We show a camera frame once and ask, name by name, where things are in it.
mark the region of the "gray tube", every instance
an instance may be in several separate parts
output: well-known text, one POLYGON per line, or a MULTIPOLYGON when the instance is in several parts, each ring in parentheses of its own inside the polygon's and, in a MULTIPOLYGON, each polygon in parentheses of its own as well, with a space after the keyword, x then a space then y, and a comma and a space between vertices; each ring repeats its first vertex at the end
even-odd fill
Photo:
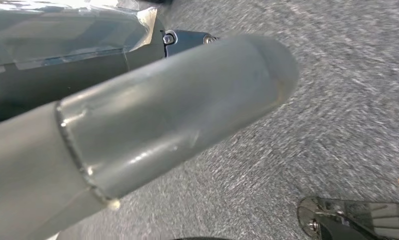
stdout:
POLYGON ((44 240, 281 105, 267 37, 199 46, 0 123, 0 239, 44 240))
POLYGON ((60 124, 89 182, 118 199, 280 106, 297 80, 281 43, 238 36, 66 97, 60 124))
POLYGON ((0 123, 0 240, 45 240, 106 206, 75 167, 55 108, 0 123))

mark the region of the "plastic wrap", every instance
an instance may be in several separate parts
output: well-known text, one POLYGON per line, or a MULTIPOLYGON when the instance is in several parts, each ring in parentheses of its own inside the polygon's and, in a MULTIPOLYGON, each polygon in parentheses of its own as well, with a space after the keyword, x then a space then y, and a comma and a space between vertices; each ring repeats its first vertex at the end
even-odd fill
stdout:
POLYGON ((130 52, 151 42, 157 9, 0 1, 0 73, 130 52))

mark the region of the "metal bracket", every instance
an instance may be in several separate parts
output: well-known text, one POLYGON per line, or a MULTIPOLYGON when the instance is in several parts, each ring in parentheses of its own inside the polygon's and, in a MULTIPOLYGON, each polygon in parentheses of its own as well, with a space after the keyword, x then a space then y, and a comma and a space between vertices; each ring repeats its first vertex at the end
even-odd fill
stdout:
POLYGON ((306 197, 297 216, 315 240, 399 240, 399 203, 306 197))
POLYGON ((168 30, 163 36, 165 56, 170 57, 203 44, 211 44, 217 39, 206 32, 168 30))

